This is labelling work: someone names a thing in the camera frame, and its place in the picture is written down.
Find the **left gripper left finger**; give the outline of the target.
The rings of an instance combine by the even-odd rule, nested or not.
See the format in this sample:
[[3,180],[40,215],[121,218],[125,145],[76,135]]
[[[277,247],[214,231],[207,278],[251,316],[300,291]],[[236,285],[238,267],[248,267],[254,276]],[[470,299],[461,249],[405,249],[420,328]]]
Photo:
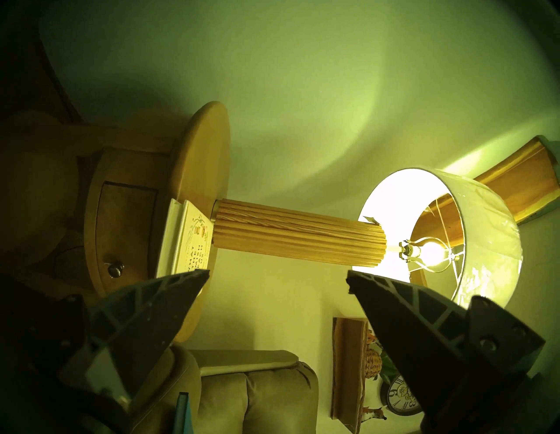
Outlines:
[[209,274],[195,269],[131,284],[92,306],[71,294],[26,329],[26,354],[41,374],[127,410]]

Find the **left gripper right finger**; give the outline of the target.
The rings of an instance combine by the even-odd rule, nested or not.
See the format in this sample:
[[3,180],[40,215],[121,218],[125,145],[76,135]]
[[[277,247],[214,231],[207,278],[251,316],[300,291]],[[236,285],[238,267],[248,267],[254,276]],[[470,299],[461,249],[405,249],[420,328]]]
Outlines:
[[464,309],[382,276],[346,282],[422,408],[422,433],[539,432],[528,372],[545,340],[525,323],[484,296]]

